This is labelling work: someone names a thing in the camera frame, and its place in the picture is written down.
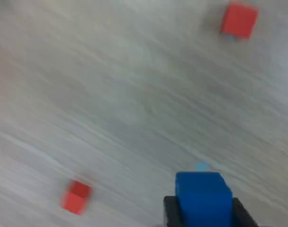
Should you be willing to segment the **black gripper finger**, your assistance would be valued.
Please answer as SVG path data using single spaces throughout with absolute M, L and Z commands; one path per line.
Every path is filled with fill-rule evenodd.
M 163 199 L 163 226 L 184 227 L 182 213 L 176 196 L 165 196 Z
M 259 227 L 241 201 L 234 197 L 232 204 L 232 227 Z

